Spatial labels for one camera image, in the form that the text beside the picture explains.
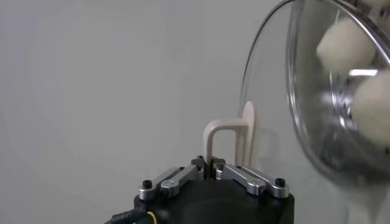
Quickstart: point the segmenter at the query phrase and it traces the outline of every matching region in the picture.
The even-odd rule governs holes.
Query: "silver metal bar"
[[[262,179],[267,184],[267,190],[271,192],[272,196],[277,198],[288,197],[289,186],[286,183],[284,183],[284,180],[283,180],[283,184],[277,184],[275,178],[271,178],[260,171],[245,166],[243,166],[241,169],[255,176],[256,178]]]
[[[246,187],[246,191],[248,193],[254,195],[260,195],[262,188],[266,186],[266,183],[263,180],[254,178],[253,176],[245,173],[243,170],[231,164],[224,166],[221,176],[221,179],[233,179],[239,182],[239,184]]]
[[[140,199],[149,201],[154,199],[156,196],[156,193],[160,189],[161,182],[165,179],[171,178],[177,173],[180,172],[180,169],[178,167],[172,167],[168,169],[167,171],[163,172],[158,177],[154,178],[152,180],[152,187],[151,188],[145,188],[142,185],[139,187],[139,193],[140,193]]]
[[[167,197],[172,197],[179,193],[180,188],[188,180],[199,180],[197,166],[189,165],[171,179],[164,180],[161,183],[161,189],[167,192]]]

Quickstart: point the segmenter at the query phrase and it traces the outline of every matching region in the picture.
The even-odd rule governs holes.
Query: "beige plastic hook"
[[[213,157],[213,138],[217,131],[233,130],[236,133],[235,165],[250,166],[252,138],[255,128],[255,112],[252,102],[246,102],[243,116],[230,119],[216,119],[208,123],[203,132],[204,158],[210,164]]]

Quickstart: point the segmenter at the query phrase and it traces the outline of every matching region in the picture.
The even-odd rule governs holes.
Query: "white dumpling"
[[[360,133],[373,143],[390,147],[390,72],[379,72],[355,92],[351,104]]]
[[[351,69],[365,68],[375,55],[375,47],[366,34],[350,19],[332,25],[317,47],[325,70],[341,77]]]

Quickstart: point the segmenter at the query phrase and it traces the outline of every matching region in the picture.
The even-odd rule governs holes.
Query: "metal linkage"
[[[273,179],[260,171],[249,167],[236,167],[234,165],[218,166],[216,169],[217,180],[233,179],[246,187],[250,194],[261,195],[264,190],[277,198],[286,198],[289,195],[289,187],[282,178]]]
[[[187,181],[199,179],[200,174],[198,172],[198,167],[195,165],[189,165],[171,179],[164,180],[161,183],[161,190],[165,193],[166,197],[173,197],[179,193],[180,188]]]
[[[171,178],[180,172],[180,168],[172,167],[162,173],[160,176],[151,180],[143,181],[143,184],[139,187],[140,199],[145,201],[153,200],[160,190],[161,182],[165,179]]]
[[[197,166],[199,180],[204,180],[205,179],[206,163],[205,163],[205,160],[203,159],[203,156],[197,156],[196,159],[191,160],[191,165]]]

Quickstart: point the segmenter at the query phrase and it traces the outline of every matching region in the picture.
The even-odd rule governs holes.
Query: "black screw head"
[[[152,188],[152,181],[151,180],[144,180],[142,181],[142,187],[145,189],[150,189]]]
[[[286,181],[283,178],[276,178],[275,179],[275,185],[278,187],[285,187],[286,186]]]
[[[223,170],[223,169],[224,169],[224,165],[218,164],[218,165],[217,165],[217,169],[218,169],[218,170]]]

